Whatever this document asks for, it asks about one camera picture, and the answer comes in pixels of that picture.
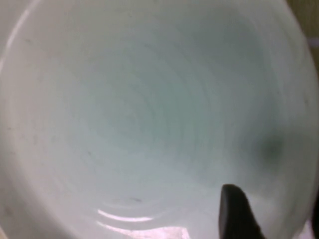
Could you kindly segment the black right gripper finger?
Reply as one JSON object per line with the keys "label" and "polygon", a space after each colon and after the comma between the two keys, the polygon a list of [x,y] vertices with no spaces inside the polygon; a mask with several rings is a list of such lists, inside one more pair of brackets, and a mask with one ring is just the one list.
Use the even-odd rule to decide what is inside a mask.
{"label": "black right gripper finger", "polygon": [[264,238],[246,194],[236,185],[221,188],[218,230],[220,239]]}

